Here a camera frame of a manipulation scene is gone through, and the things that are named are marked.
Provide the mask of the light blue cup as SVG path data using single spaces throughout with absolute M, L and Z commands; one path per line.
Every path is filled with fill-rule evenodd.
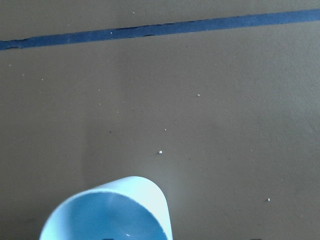
M 171 240 L 162 190 L 141 176 L 124 177 L 64 200 L 46 220 L 41 240 Z

